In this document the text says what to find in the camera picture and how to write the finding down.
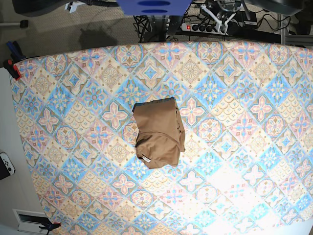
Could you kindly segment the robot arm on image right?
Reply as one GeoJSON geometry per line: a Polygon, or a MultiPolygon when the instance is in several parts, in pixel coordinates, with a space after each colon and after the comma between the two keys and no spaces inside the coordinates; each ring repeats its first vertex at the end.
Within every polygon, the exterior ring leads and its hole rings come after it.
{"type": "Polygon", "coordinates": [[[242,8],[247,19],[251,20],[249,10],[243,0],[206,0],[200,6],[200,9],[216,23],[213,30],[224,34],[227,32],[228,23],[242,8]]]}

